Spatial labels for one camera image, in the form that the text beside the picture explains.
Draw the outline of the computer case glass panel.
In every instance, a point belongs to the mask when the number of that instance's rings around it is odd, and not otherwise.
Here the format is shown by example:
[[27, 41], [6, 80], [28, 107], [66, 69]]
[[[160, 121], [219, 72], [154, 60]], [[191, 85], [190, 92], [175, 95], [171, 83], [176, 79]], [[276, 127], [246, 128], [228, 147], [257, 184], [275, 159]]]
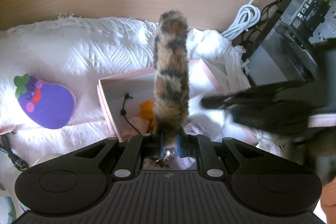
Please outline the computer case glass panel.
[[252, 85], [317, 76], [313, 51], [335, 38], [335, 0], [283, 0], [244, 58]]

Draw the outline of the black cord charm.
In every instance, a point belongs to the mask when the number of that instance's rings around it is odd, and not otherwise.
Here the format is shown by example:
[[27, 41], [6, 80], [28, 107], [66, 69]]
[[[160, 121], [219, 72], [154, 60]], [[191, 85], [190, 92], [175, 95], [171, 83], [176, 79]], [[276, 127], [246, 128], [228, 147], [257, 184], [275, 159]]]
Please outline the black cord charm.
[[133, 135], [140, 135], [147, 133], [149, 121], [142, 118], [139, 113], [132, 113], [127, 108], [128, 102], [132, 97], [129, 93], [126, 93], [123, 97], [122, 107], [120, 110], [120, 116], [126, 122], [126, 127], [122, 130], [121, 135], [124, 138], [131, 137]]

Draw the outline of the calico furry tail keychain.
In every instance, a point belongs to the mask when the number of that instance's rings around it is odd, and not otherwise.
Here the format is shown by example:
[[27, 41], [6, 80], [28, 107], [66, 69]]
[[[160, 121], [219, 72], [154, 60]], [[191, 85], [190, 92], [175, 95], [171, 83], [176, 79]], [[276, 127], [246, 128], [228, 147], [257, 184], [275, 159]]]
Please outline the calico furry tail keychain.
[[189, 26], [177, 10], [161, 14], [153, 46], [155, 135], [161, 139], [157, 164], [178, 154], [178, 134], [189, 116]]

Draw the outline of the pink gift box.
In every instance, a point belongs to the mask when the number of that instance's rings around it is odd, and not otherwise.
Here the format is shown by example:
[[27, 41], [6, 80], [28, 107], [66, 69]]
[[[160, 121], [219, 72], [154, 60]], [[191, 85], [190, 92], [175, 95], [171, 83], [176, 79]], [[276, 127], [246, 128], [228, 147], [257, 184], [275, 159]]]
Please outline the pink gift box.
[[[189, 118], [184, 126], [187, 133], [203, 134], [212, 141], [221, 141], [231, 137], [257, 145], [258, 141], [252, 130], [233, 122], [231, 116], [223, 110], [207, 110], [201, 106], [204, 96], [224, 94], [224, 86], [215, 76], [215, 68], [202, 59], [189, 62], [190, 102]], [[128, 73], [100, 79], [97, 86], [98, 97], [109, 131], [119, 141], [127, 141], [121, 135], [126, 122], [120, 116], [123, 97], [129, 93], [134, 97], [127, 108], [132, 113], [139, 113], [139, 104], [154, 98], [154, 71], [145, 68]]]

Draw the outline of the white textured blanket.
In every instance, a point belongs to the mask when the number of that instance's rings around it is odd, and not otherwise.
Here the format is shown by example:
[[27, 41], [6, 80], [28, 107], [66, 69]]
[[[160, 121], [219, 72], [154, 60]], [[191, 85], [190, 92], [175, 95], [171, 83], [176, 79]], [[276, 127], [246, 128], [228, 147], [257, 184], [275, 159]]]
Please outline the white textured blanket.
[[[116, 136], [109, 129], [98, 100], [99, 79], [153, 65], [157, 23], [134, 18], [87, 19], [60, 16], [57, 20], [21, 25], [1, 31], [1, 128], [17, 126], [9, 136], [13, 151], [30, 166], [78, 148]], [[224, 91], [249, 87], [241, 46], [233, 46], [215, 30], [192, 28], [187, 40], [188, 57], [202, 59]], [[15, 76], [31, 73], [63, 84], [75, 95], [75, 112], [61, 129], [42, 128], [23, 112], [15, 98]], [[191, 100], [191, 121], [208, 130], [211, 140], [238, 138], [281, 155], [270, 135], [235, 124], [229, 114], [202, 111], [201, 95]]]

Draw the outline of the orange soft toy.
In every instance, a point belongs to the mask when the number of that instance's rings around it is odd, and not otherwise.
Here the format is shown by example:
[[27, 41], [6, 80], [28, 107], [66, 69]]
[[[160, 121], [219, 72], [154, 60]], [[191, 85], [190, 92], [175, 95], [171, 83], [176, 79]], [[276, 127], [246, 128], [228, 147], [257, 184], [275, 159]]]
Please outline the orange soft toy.
[[147, 100], [142, 102], [139, 106], [139, 117], [147, 120], [153, 121], [155, 118], [153, 107], [154, 107], [154, 100]]

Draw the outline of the purple eggplant felt plush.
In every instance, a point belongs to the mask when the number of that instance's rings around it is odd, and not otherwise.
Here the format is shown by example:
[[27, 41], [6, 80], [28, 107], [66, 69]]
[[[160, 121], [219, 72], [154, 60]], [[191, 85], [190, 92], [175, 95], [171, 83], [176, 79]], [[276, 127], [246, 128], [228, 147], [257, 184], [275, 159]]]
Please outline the purple eggplant felt plush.
[[55, 130], [71, 120], [75, 96], [64, 85], [48, 83], [29, 74], [15, 76], [14, 85], [19, 106], [36, 124]]

